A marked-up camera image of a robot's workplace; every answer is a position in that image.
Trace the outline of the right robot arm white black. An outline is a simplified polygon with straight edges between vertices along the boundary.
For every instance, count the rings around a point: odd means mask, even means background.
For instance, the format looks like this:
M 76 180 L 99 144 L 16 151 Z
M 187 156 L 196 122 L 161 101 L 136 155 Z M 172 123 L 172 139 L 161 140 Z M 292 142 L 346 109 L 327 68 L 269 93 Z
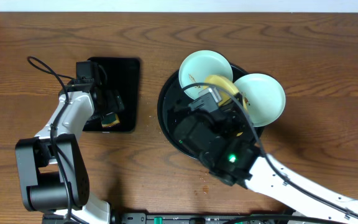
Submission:
M 297 174 L 266 153 L 242 106 L 192 103 L 172 117 L 175 140 L 222 183 L 274 198 L 303 219 L 358 223 L 358 200 Z

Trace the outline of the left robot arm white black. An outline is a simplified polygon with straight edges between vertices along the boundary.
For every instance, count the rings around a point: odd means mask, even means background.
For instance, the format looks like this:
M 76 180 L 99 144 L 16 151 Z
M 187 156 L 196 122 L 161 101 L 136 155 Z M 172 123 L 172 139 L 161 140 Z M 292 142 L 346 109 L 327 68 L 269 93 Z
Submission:
M 122 108 L 119 93 L 108 85 L 65 85 L 48 123 L 15 146 L 24 207 L 42 212 L 42 223 L 120 223 L 107 201 L 90 191 L 78 140 L 93 118 Z

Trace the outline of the yellow plate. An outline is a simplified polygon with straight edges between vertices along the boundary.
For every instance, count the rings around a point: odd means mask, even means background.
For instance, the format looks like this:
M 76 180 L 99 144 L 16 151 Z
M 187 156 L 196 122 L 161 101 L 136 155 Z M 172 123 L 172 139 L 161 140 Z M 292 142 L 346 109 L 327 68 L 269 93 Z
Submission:
M 216 87 L 222 97 L 219 103 L 219 109 L 224 113 L 225 119 L 220 122 L 214 122 L 218 131 L 222 131 L 225 135 L 243 137 L 249 132 L 248 111 L 245 106 L 244 97 L 239 89 L 226 79 L 219 76 L 209 77 L 210 81 L 205 82 L 203 89 L 208 87 Z

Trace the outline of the mint plate with stain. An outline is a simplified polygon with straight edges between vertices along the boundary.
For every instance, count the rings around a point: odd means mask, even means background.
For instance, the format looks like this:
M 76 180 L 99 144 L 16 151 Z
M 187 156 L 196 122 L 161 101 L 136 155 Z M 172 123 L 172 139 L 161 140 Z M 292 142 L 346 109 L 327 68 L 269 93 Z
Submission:
M 213 78 L 224 78 L 233 84 L 232 67 L 226 58 L 211 50 L 199 50 L 184 59 L 179 69 L 178 80 L 184 88 L 194 83 L 208 82 L 211 75 Z

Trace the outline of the yellow green scrub sponge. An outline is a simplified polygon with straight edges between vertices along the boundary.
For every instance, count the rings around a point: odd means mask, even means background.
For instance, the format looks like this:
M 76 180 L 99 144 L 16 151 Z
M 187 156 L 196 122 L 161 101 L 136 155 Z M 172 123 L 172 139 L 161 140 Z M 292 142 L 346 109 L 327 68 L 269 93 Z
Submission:
M 101 125 L 103 128 L 110 128 L 120 123 L 119 117 L 116 113 L 110 113 L 103 117 Z

